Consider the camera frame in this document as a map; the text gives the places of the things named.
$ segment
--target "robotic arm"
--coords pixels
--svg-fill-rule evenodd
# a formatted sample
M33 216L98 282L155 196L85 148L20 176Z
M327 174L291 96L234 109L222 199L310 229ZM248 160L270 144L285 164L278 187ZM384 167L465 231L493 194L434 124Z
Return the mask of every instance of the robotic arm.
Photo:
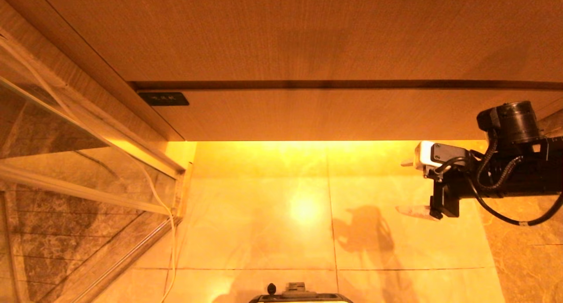
M532 226L550 219L563 205L563 137L547 138L537 128L529 101L506 103L477 115L487 133L485 154L443 143L422 141L416 168L434 181L430 215L459 217L459 199L475 197L490 213L514 225ZM541 217L517 221L489 207L483 197L559 194Z

